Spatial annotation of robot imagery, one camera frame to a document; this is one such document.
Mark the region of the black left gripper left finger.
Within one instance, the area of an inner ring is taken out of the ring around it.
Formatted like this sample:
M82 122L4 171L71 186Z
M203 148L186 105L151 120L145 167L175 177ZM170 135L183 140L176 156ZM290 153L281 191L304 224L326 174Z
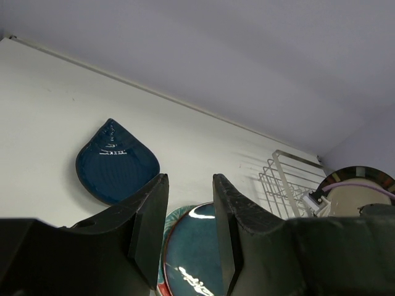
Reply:
M89 242L85 260L97 290L153 290L157 284L169 182L159 174L142 189L79 221L72 232Z

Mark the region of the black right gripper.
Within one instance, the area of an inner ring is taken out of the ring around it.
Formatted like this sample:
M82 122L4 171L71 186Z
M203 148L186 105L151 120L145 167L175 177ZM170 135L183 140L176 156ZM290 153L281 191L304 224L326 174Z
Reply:
M394 216L395 206L382 203L371 203L359 208L360 216Z

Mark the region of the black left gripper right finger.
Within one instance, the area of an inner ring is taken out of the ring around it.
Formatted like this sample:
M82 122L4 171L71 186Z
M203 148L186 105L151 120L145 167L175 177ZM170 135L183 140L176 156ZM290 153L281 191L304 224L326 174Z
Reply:
M226 295L288 295L284 220L213 176L215 218Z

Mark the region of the dark rimmed beige plate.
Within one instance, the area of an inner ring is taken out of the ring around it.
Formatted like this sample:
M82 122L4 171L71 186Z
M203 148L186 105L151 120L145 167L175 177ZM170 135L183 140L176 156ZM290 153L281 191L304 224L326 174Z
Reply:
M330 190L329 216L360 216L368 204L394 205L394 178L376 168L349 166L327 176L317 189Z

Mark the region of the dark teal patterned plate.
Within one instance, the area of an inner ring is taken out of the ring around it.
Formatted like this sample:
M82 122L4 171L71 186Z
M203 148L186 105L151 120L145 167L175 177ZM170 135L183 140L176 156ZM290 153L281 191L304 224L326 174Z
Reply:
M164 272L170 295L225 295L212 202L195 205L172 228Z

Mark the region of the red and teal floral plate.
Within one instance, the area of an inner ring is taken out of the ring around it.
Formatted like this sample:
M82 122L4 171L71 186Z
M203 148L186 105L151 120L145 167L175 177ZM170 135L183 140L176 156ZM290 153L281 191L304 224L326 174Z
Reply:
M164 253L165 253L165 246L166 246L168 236L169 236L172 228L176 225L177 221L180 218L182 218L186 213L188 213L192 208L194 208L194 205L182 206L182 207L176 208L175 210L173 210L166 216L163 239L162 239L160 261L159 261L157 287L155 290L155 295L157 295L157 296L170 295L170 289L166 283L165 272L164 272Z

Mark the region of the dark blue leaf-shaped plate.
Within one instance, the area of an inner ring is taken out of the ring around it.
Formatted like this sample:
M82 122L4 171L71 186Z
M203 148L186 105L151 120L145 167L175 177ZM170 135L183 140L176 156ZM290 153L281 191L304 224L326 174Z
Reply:
M160 173L153 152L112 118L79 151L75 168L83 187L108 205L132 196Z

